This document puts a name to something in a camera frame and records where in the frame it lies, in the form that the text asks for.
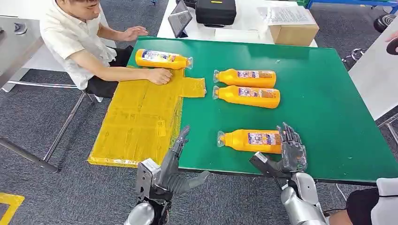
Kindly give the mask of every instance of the gray carpet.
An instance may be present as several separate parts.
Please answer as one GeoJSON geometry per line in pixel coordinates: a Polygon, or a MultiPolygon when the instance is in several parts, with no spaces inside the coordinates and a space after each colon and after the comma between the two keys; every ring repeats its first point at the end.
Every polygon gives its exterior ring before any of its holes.
{"type": "MultiPolygon", "coordinates": [[[[109,25],[123,30],[143,25],[156,36],[166,6],[159,0],[102,0],[109,25]]],[[[378,37],[372,20],[382,14],[369,7],[314,4],[320,26],[319,46],[336,48],[341,56],[356,47],[369,47],[378,37]]],[[[25,81],[71,83],[65,73],[30,70],[25,81]]],[[[77,90],[16,86],[0,91],[0,135],[43,157],[77,101],[77,90]]],[[[0,192],[25,196],[12,225],[122,224],[137,199],[136,170],[95,166],[86,162],[100,129],[109,100],[89,104],[86,99],[51,158],[62,170],[51,174],[28,160],[0,148],[0,192]]],[[[397,145],[381,129],[395,156],[397,145]]],[[[184,172],[191,177],[194,173],[184,172]]],[[[333,184],[317,184],[324,210],[343,208],[344,200],[333,184]]],[[[358,186],[340,185],[345,195],[358,186]]],[[[172,225],[278,225],[288,224],[271,179],[212,174],[207,183],[174,199],[172,225]]]]}

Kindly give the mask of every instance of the orange bottle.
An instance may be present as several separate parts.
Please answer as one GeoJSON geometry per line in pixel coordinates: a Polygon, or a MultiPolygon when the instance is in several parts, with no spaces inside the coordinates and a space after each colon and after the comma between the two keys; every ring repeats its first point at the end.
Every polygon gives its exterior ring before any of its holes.
{"type": "Polygon", "coordinates": [[[217,146],[224,145],[238,151],[281,154],[281,137],[277,130],[235,130],[231,133],[219,131],[217,146]]]}
{"type": "Polygon", "coordinates": [[[228,85],[256,88],[273,88],[276,73],[272,70],[234,70],[214,71],[214,83],[223,82],[228,85]]]}
{"type": "Polygon", "coordinates": [[[213,99],[217,98],[230,103],[274,109],[279,105],[281,93],[277,89],[270,88],[249,88],[234,85],[219,88],[214,86],[213,99]]]}
{"type": "Polygon", "coordinates": [[[179,54],[138,49],[136,63],[141,67],[161,67],[170,69],[192,68],[193,58],[179,54]]]}

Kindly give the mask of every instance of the white table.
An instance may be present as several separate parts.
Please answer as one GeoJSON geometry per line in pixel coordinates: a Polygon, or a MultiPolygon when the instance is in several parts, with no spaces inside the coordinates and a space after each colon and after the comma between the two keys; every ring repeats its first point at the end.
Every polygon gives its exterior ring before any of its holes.
{"type": "MultiPolygon", "coordinates": [[[[271,0],[235,0],[237,8],[237,16],[235,22],[231,26],[224,28],[209,28],[203,24],[196,22],[195,10],[188,8],[192,14],[192,21],[185,28],[188,37],[186,39],[207,40],[207,41],[230,41],[230,42],[248,42],[261,44],[274,44],[268,26],[262,21],[257,13],[257,7],[284,7],[297,6],[295,1],[271,1],[271,0]],[[236,36],[237,32],[245,34],[244,36],[236,36]]],[[[168,16],[176,7],[175,0],[169,0],[166,11],[163,16],[161,26],[157,37],[175,38],[171,26],[168,22],[168,16]]],[[[315,40],[312,41],[311,47],[318,47],[315,40]]]]}

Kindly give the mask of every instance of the yellow tape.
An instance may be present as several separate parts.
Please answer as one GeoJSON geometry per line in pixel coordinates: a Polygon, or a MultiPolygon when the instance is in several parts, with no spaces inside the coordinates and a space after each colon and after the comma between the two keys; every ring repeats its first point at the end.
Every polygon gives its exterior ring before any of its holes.
{"type": "Polygon", "coordinates": [[[3,217],[0,218],[0,225],[7,225],[11,221],[12,216],[15,214],[24,199],[25,197],[20,195],[0,193],[0,203],[9,205],[6,213],[4,213],[3,217]]]}
{"type": "Polygon", "coordinates": [[[87,161],[95,165],[137,167],[147,158],[160,164],[178,136],[182,97],[204,97],[205,79],[173,70],[165,85],[120,82],[87,161]]]}

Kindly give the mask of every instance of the black case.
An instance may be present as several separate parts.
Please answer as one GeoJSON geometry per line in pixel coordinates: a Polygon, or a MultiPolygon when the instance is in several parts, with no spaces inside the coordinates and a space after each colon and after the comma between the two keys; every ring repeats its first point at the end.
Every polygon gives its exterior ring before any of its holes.
{"type": "Polygon", "coordinates": [[[236,17],[235,0],[198,0],[196,21],[207,26],[232,25],[236,17]]]}

